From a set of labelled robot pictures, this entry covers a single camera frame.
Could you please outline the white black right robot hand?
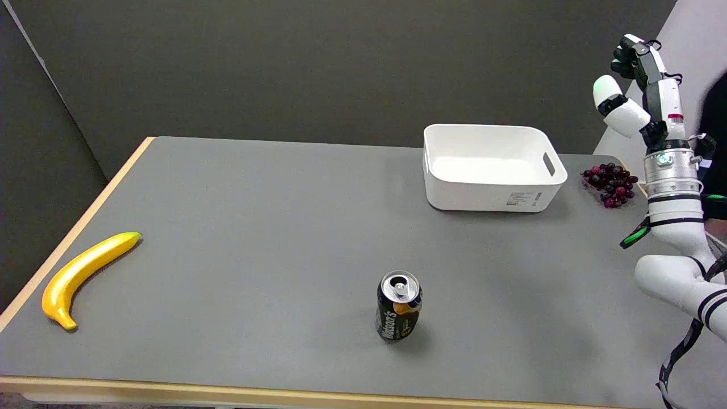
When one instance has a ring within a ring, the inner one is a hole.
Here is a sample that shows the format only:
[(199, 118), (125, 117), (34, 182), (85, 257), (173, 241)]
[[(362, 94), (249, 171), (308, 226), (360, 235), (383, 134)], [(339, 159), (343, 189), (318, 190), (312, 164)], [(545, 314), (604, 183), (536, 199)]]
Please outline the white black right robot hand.
[(682, 76), (667, 72), (660, 49), (657, 40), (626, 34), (613, 52), (611, 70), (636, 82), (642, 93), (639, 103), (610, 75), (592, 86), (593, 103), (605, 124), (622, 136), (641, 136), (647, 155), (688, 145), (679, 91)]

